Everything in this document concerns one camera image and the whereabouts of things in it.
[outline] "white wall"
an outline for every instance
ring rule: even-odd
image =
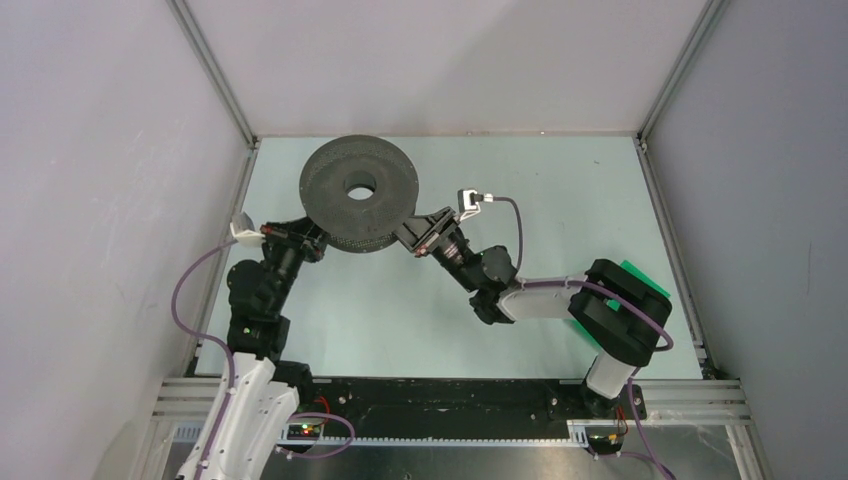
[[[649,140],[779,479],[844,478],[848,3],[732,2]]]
[[[245,149],[166,2],[0,18],[0,477],[125,478]]]
[[[257,133],[422,135],[635,132],[705,0],[189,3]]]

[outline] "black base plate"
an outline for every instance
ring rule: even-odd
[[[457,380],[316,378],[314,387],[330,411],[347,418],[359,437],[403,439],[560,439],[568,420],[594,417],[583,405],[580,383],[559,380]],[[646,417],[642,390],[640,418]],[[632,418],[626,391],[620,404]],[[614,418],[611,412],[609,420]],[[330,422],[325,434],[347,437]]]

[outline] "floor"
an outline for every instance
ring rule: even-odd
[[[327,138],[263,139],[245,211],[257,225],[304,214],[300,170]],[[391,138],[419,176],[417,213],[456,207],[456,191],[475,187],[512,196],[524,217],[525,277],[577,273],[596,258],[629,260],[666,290],[674,307],[666,328],[678,340],[654,356],[642,378],[701,378],[679,295],[631,138]],[[463,223],[472,248],[505,245],[513,258],[516,223],[507,205],[486,205]],[[227,264],[261,258],[236,246]],[[228,290],[218,289],[210,333],[225,335]],[[432,259],[400,245],[371,254],[329,251],[305,265],[283,314],[292,320],[283,358],[316,375],[465,378],[582,378],[597,353],[570,320],[488,326],[467,293]],[[217,374],[223,358],[203,348],[197,373]]]

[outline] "robotic arm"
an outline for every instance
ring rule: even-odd
[[[575,318],[602,348],[584,380],[584,401],[596,415],[609,412],[636,368],[648,365],[660,336],[632,312],[613,308],[608,296],[582,285],[599,285],[619,295],[660,327],[671,314],[671,303],[604,259],[595,260],[586,272],[566,277],[518,277],[505,247],[497,245],[475,253],[459,226],[495,197],[474,189],[460,190],[458,197],[459,214],[445,207],[431,215],[413,216],[395,235],[415,256],[432,254],[463,288],[474,292],[469,303],[483,323]]]
[[[301,399],[314,396],[309,366],[280,361],[291,323],[280,312],[303,263],[324,257],[327,234],[308,218],[268,223],[256,232],[245,214],[230,228],[239,242],[261,245],[264,259],[242,260],[227,274],[234,369],[221,379],[213,414],[179,480],[258,479]],[[214,412],[222,406],[219,423]]]

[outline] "cable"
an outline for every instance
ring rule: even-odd
[[[621,419],[621,423],[624,424],[624,433],[619,433],[618,436],[623,437],[630,433],[630,425],[627,424],[627,417],[624,416],[624,409],[621,408],[621,405],[616,409],[616,415]]]
[[[588,288],[589,290],[594,290],[602,295],[605,295],[612,300],[620,303],[622,307],[626,308],[630,313],[639,317],[640,320],[647,323],[651,329],[653,329],[659,336],[661,336],[666,344],[660,347],[654,348],[655,352],[667,352],[674,347],[674,340],[671,339],[671,335],[669,335],[657,322],[655,322],[651,317],[649,317],[645,312],[636,308],[636,305],[628,302],[621,295],[613,292],[612,290],[602,287],[597,283],[585,282],[583,280],[567,280],[565,282],[556,281],[556,280],[546,280],[541,282],[526,282],[522,285],[523,288],[539,288],[539,287],[559,287],[559,286],[571,286],[571,287],[581,287]]]
[[[512,197],[492,197],[492,201],[507,202],[515,210],[515,220],[518,223],[518,260],[515,261],[515,270],[521,270],[521,263],[524,261],[524,226],[521,223],[521,212],[518,210],[518,204]]]
[[[596,292],[598,292],[602,295],[605,295],[605,296],[617,301],[618,303],[621,304],[622,307],[624,307],[628,311],[630,311],[630,313],[639,317],[640,320],[642,320],[646,324],[648,324],[649,327],[651,327],[655,332],[657,332],[666,341],[666,345],[655,348],[654,349],[655,352],[666,352],[666,351],[671,350],[672,347],[674,347],[674,340],[671,339],[671,335],[669,335],[668,332],[666,332],[657,322],[655,322],[645,312],[636,308],[635,305],[628,302],[627,300],[622,298],[617,293],[613,292],[612,290],[610,290],[608,288],[602,287],[602,286],[598,285],[597,283],[585,282],[585,281],[582,281],[582,280],[567,280],[564,283],[558,282],[558,281],[548,280],[548,281],[541,281],[541,282],[535,282],[535,283],[534,282],[528,282],[528,283],[525,283],[523,285],[523,287],[524,288],[534,288],[534,287],[538,288],[538,287],[565,286],[565,285],[573,286],[573,287],[588,288],[589,290],[594,290],[594,291],[596,291]],[[639,420],[639,412],[638,412],[638,409],[636,408],[636,402],[633,399],[633,377],[635,377],[636,374],[639,373],[639,370],[640,370],[639,368],[634,370],[633,373],[630,375],[630,377],[627,379],[627,396],[629,397],[629,400],[630,400],[630,409],[633,412],[633,420],[636,423],[636,430],[639,432],[639,437],[642,439],[642,443],[645,445],[645,450],[648,451],[648,455],[644,455],[644,454],[641,454],[641,453],[624,452],[624,453],[621,453],[620,456],[631,457],[631,458],[641,458],[643,460],[646,459],[646,458],[650,459],[651,462],[653,462],[654,465],[656,465],[657,468],[660,469],[660,472],[663,474],[663,476],[667,480],[676,480],[676,477],[674,476],[673,473],[671,473],[671,470],[669,470],[668,467],[666,467],[665,465],[660,463],[659,459],[657,458],[657,454],[654,452],[654,449],[651,447],[651,444],[648,443],[648,439],[645,437],[645,432],[642,429],[642,421]]]
[[[350,437],[348,437],[348,439],[345,441],[345,443],[342,444],[341,447],[339,447],[339,448],[337,448],[337,449],[335,449],[331,452],[321,453],[321,454],[318,454],[318,455],[307,455],[305,453],[295,453],[295,452],[292,452],[290,450],[286,450],[284,448],[281,448],[281,450],[286,452],[287,455],[291,455],[292,457],[308,458],[310,460],[319,460],[319,459],[322,459],[322,458],[329,458],[329,457],[332,457],[334,455],[338,455],[338,454],[342,453],[343,451],[347,450],[347,448],[353,443],[354,440],[356,440],[356,431],[353,428],[353,424],[350,423],[346,418],[340,417],[338,415],[333,415],[332,413],[321,413],[321,412],[295,413],[294,415],[289,417],[289,422],[291,422],[292,420],[297,420],[299,418],[315,418],[315,417],[326,418],[328,420],[335,420],[335,421],[343,424],[345,427],[347,427],[348,432],[350,432]]]
[[[595,449],[592,448],[591,445],[586,447],[586,451],[589,452],[589,454],[591,454],[593,457],[598,457],[598,458],[601,458],[601,457],[605,457],[605,458],[609,458],[609,457],[636,458],[636,459],[639,459],[639,460],[644,460],[646,462],[653,463],[653,459],[651,457],[645,455],[644,453],[618,452],[618,453],[603,453],[603,454],[601,454],[601,453],[595,452]],[[666,477],[670,480],[677,480],[677,477],[674,476],[674,473],[672,473],[671,470],[668,467],[666,467],[665,465],[662,465],[662,464],[660,464],[660,466],[662,467],[660,469],[660,471],[663,472],[664,477]]]
[[[212,449],[212,444],[215,442],[215,437],[218,436],[218,429],[221,427],[221,422],[224,420],[224,413],[226,413],[227,407],[230,404],[230,391],[232,390],[233,385],[235,384],[234,377],[236,366],[233,354],[232,352],[230,352],[230,349],[227,348],[227,344],[224,343],[223,340],[214,335],[209,335],[203,332],[198,332],[197,330],[193,330],[180,320],[180,316],[177,313],[177,298],[179,297],[180,290],[183,288],[183,284],[188,279],[189,275],[191,275],[191,273],[194,272],[194,270],[197,269],[200,264],[202,264],[204,261],[206,261],[206,259],[215,255],[216,253],[235,245],[236,242],[236,240],[227,241],[224,244],[219,245],[201,255],[201,257],[198,258],[197,261],[194,262],[190,267],[188,267],[188,270],[186,270],[185,273],[183,273],[182,277],[180,277],[180,280],[177,282],[176,287],[174,287],[173,295],[171,295],[171,317],[173,317],[174,323],[177,324],[177,327],[179,327],[180,330],[188,333],[189,335],[201,338],[203,340],[209,340],[210,342],[215,343],[216,345],[221,347],[222,350],[224,350],[224,354],[227,356],[227,371],[224,372],[224,375],[227,375],[227,393],[226,395],[224,395],[224,399],[221,401],[221,408],[218,409],[218,414],[215,417],[215,422],[212,424],[212,429],[209,431],[209,436],[206,439],[206,445],[203,446],[203,451],[200,454],[200,462],[209,460],[209,452]],[[194,470],[194,480],[199,480],[200,475],[203,473],[203,469],[200,467],[200,462],[198,462],[198,466]]]
[[[324,410],[326,410],[325,413],[330,413],[330,403],[327,402],[327,399],[324,398],[324,395],[321,395],[320,397],[315,399],[315,401],[313,403],[320,403],[321,405],[324,405]],[[325,418],[324,421],[321,422],[321,425],[326,425],[327,422],[329,422],[329,421],[330,421],[329,418]]]

